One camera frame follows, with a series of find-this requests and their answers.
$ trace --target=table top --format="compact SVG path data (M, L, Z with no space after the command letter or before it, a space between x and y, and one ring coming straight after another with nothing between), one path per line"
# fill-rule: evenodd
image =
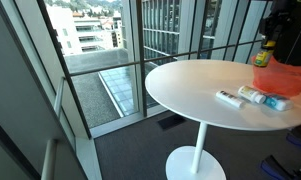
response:
M187 60L155 68L146 77L145 85L149 94L162 106L210 125L267 131L301 124L301 94L291 98L293 109L283 112L249 102L238 109L215 96L220 90L237 95L241 86L253 87L252 81L252 66L248 64Z

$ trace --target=gray wall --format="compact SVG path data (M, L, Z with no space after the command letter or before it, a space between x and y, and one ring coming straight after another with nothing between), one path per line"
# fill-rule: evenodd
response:
M86 179L34 69L8 28L0 15L0 125L40 174L46 143L54 138L59 140L55 179Z

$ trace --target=white round table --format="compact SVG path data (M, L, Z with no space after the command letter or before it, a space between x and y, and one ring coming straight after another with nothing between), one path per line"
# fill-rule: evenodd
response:
M219 162L202 150L207 125L270 131L301 124L301 94L291 98L294 108L284 112L246 103L242 109L218 99L223 90L237 95L243 85L252 87L252 66L220 60L186 60L152 70L145 85L149 94L167 109L200 122L196 147L174 150L166 163L168 179L226 179Z

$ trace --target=table base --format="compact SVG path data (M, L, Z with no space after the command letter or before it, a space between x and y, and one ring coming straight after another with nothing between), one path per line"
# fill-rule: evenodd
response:
M225 180L225 173L219 162L208 152L202 151L197 173L191 172L195 147L183 146L174 150L166 163L166 174L169 180L213 179Z

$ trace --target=orange bag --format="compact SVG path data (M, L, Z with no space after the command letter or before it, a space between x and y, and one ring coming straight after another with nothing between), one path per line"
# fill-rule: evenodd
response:
M272 56L267 67L253 67L253 85L261 91L291 97L301 93L301 66L279 63Z

